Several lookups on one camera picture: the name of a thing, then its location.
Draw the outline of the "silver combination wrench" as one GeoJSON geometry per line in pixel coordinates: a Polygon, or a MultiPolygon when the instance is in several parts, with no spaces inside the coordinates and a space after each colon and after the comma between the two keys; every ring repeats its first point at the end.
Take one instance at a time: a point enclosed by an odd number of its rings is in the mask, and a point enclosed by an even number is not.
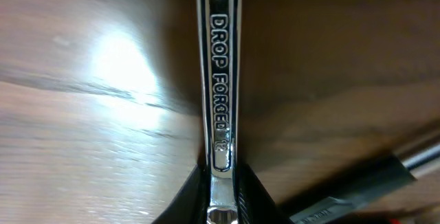
{"type": "Polygon", "coordinates": [[[208,223],[238,224],[241,0],[197,0],[208,223]]]}

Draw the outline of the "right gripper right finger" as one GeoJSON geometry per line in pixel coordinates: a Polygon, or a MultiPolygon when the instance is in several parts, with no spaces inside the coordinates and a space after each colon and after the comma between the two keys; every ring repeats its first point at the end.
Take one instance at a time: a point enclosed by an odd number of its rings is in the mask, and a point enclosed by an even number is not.
{"type": "Polygon", "coordinates": [[[292,224],[292,221],[277,208],[248,164],[239,164],[238,187],[241,224],[292,224]]]}

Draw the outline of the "small claw hammer black grip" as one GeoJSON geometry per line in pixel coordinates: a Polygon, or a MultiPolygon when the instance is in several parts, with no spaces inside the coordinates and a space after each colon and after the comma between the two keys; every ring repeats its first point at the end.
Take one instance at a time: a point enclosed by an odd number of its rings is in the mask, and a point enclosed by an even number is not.
{"type": "Polygon", "coordinates": [[[329,223],[438,169],[439,136],[435,135],[349,173],[323,198],[289,218],[297,224],[329,223]]]}

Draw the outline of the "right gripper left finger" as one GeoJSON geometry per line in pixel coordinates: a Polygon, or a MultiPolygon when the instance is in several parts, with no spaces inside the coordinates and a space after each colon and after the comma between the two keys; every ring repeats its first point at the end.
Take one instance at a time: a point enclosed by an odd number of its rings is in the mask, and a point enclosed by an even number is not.
{"type": "Polygon", "coordinates": [[[195,166],[170,205],[152,224],[206,224],[208,181],[195,166]]]}

